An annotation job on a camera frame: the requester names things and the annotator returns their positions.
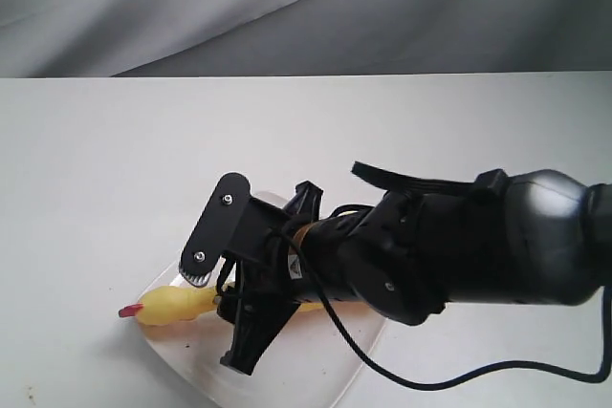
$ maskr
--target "yellow rubber chicken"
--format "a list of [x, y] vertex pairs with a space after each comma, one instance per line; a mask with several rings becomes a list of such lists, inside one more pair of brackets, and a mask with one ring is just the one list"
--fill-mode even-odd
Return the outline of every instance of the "yellow rubber chicken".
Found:
[[[119, 317], [136, 317], [143, 325], [169, 325], [180, 320], [193, 320], [204, 312], [216, 310], [214, 287], [193, 289], [162, 286], [145, 293], [138, 303], [119, 311]], [[320, 303], [300, 305], [298, 311], [322, 308]]]

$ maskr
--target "robotic arm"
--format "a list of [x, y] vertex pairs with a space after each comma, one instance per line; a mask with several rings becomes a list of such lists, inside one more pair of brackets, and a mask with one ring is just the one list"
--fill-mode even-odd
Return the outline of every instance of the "robotic arm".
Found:
[[[320, 301], [366, 364], [404, 386], [440, 390], [505, 368], [585, 382], [610, 373], [610, 288], [603, 296], [604, 357], [594, 375], [536, 362], [501, 362], [438, 384], [399, 378], [363, 353], [330, 300], [363, 301], [406, 325], [447, 302], [578, 305], [612, 285], [612, 185], [586, 187], [557, 171], [473, 183], [430, 181], [356, 162], [353, 173], [385, 191], [376, 206], [341, 206], [321, 219], [322, 190], [299, 184], [281, 209], [251, 196], [248, 180], [217, 184], [181, 256], [180, 273], [203, 287], [220, 259], [218, 314], [234, 325], [221, 363], [250, 375], [297, 310]], [[223, 289], [236, 269], [234, 287]]]

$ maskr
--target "red comb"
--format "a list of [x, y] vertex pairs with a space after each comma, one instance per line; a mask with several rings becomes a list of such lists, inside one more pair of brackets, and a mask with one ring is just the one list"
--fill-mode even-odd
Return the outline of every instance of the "red comb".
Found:
[[144, 308], [142, 303], [126, 306], [125, 308], [119, 310], [119, 317], [134, 317], [142, 308]]

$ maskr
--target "clear plastic plate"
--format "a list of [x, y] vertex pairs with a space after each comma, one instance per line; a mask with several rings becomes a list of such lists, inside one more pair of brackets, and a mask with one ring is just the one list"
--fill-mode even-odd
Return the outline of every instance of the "clear plastic plate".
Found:
[[[282, 199], [260, 193], [275, 205]], [[145, 290], [187, 287], [178, 261]], [[218, 269], [209, 285], [214, 285]], [[385, 319], [363, 304], [335, 304], [340, 318], [361, 348], [370, 353]], [[230, 348], [233, 327], [214, 311], [196, 320], [142, 331], [153, 350], [180, 376], [223, 408], [322, 408], [334, 406], [361, 369], [361, 361], [344, 342], [324, 310], [297, 312], [263, 354], [252, 376], [219, 364]]]

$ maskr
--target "white table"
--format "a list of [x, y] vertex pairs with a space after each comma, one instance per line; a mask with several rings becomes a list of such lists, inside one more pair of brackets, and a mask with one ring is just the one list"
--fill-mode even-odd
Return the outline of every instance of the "white table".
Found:
[[[374, 203], [353, 160], [472, 180], [504, 167], [612, 180], [612, 73], [0, 80], [0, 405], [210, 406], [117, 309], [175, 260], [225, 172], [324, 211]], [[434, 381], [504, 358], [593, 371], [599, 295], [580, 308], [453, 305], [392, 324], [374, 357]], [[587, 386], [510, 371], [422, 394], [362, 372], [339, 406], [609, 406]]]

